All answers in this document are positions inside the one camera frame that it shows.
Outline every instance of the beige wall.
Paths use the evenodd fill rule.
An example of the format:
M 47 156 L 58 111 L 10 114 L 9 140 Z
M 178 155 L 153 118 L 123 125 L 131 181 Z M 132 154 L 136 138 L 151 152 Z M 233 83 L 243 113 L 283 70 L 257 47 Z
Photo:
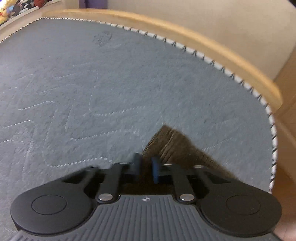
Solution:
M 193 29 L 227 46 L 274 79 L 296 43 L 288 0 L 109 0 L 108 8 Z

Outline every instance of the gray mat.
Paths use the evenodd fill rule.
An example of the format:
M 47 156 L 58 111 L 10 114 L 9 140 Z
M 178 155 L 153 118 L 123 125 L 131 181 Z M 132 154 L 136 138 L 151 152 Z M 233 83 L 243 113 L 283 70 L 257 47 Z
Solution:
M 0 236 L 20 193 L 142 152 L 163 123 L 240 180 L 268 190 L 264 107 L 242 86 L 157 39 L 98 23 L 39 20 L 0 46 Z

